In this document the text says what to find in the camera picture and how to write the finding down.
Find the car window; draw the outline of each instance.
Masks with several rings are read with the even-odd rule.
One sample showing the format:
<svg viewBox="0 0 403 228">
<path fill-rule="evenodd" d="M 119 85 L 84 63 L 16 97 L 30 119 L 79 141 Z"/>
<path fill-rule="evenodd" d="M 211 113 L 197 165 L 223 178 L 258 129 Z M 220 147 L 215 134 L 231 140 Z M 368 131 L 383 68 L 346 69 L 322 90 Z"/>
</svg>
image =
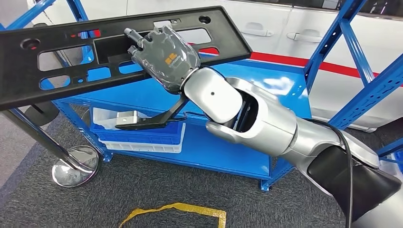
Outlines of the car window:
<svg viewBox="0 0 403 228">
<path fill-rule="evenodd" d="M 285 4 L 316 9 L 339 10 L 345 0 L 249 0 L 254 2 L 265 2 Z M 360 10 L 361 13 L 385 15 L 392 17 L 403 17 L 403 0 L 367 0 Z"/>
</svg>

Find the yellow tape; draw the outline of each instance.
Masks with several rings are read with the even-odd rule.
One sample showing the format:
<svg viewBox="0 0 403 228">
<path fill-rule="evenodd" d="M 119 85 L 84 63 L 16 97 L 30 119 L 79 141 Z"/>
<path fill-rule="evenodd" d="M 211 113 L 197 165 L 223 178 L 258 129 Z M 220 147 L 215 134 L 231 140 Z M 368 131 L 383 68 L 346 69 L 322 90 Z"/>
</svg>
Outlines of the yellow tape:
<svg viewBox="0 0 403 228">
<path fill-rule="evenodd" d="M 121 228 L 123 226 L 123 224 L 125 224 L 127 221 L 131 220 L 136 215 L 145 214 L 148 212 L 157 212 L 157 211 L 170 209 L 170 208 L 176 208 L 181 211 L 194 212 L 194 213 L 198 213 L 198 214 L 202 214 L 202 215 L 218 217 L 218 228 L 225 228 L 225 218 L 227 216 L 227 213 L 225 211 L 200 207 L 200 206 L 186 204 L 186 203 L 173 203 L 173 204 L 168 204 L 168 205 L 162 206 L 158 209 L 149 209 L 149 210 L 143 210 L 141 208 L 136 208 L 130 213 L 129 216 L 127 216 L 127 218 L 125 220 L 123 220 L 123 222 L 120 224 L 119 228 Z"/>
</svg>

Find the car door handle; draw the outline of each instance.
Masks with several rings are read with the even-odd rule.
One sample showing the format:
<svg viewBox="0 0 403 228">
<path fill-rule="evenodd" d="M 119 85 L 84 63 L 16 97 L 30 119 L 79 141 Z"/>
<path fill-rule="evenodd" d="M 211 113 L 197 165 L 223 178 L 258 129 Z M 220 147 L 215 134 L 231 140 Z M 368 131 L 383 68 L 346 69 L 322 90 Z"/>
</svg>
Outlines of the car door handle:
<svg viewBox="0 0 403 228">
<path fill-rule="evenodd" d="M 269 32 L 268 30 L 264 29 L 253 29 L 253 28 L 244 28 L 241 30 L 241 33 L 254 35 L 258 37 L 271 37 L 274 33 Z"/>
<path fill-rule="evenodd" d="M 298 32 L 290 32 L 290 33 L 287 33 L 287 38 L 295 40 L 295 41 L 305 41 L 305 42 L 311 42 L 311 43 L 319 43 L 322 40 L 323 37 L 305 35 L 305 34 L 301 34 L 301 33 L 298 33 Z"/>
</svg>

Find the mounting hole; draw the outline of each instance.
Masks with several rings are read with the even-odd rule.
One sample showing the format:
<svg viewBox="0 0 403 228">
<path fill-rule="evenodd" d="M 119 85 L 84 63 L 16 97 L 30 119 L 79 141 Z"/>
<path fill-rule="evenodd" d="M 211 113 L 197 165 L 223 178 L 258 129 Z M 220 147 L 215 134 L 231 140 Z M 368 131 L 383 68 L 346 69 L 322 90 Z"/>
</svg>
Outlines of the mounting hole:
<svg viewBox="0 0 403 228">
<path fill-rule="evenodd" d="M 28 50 L 35 50 L 40 44 L 40 41 L 38 39 L 33 39 L 33 38 L 29 38 L 29 39 L 25 39 L 21 42 L 21 48 Z"/>
<path fill-rule="evenodd" d="M 209 17 L 207 17 L 207 16 L 200 16 L 200 17 L 199 17 L 199 21 L 200 21 L 202 24 L 208 24 L 208 23 L 211 22 L 211 18 L 209 18 Z"/>
</svg>

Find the white storage bin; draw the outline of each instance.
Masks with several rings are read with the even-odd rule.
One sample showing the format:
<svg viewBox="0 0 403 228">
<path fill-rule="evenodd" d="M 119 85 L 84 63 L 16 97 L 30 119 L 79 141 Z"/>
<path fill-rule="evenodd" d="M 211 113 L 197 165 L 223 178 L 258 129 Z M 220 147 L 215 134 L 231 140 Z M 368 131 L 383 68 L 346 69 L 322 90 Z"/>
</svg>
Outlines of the white storage bin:
<svg viewBox="0 0 403 228">
<path fill-rule="evenodd" d="M 92 111 L 92 121 L 95 124 L 101 125 L 105 130 L 118 130 L 115 128 L 117 125 L 117 114 L 116 111 L 106 110 L 102 108 L 93 108 Z M 134 111 L 134 115 L 140 118 L 146 118 L 147 116 L 143 113 Z"/>
<path fill-rule="evenodd" d="M 178 145 L 168 144 L 152 144 L 152 143 L 136 143 L 136 142 L 114 142 L 102 141 L 109 150 L 118 151 L 142 151 L 142 152 L 163 152 L 163 153 L 180 153 L 182 151 L 183 137 L 185 135 L 186 124 L 183 124 L 181 132 L 181 142 Z"/>
</svg>

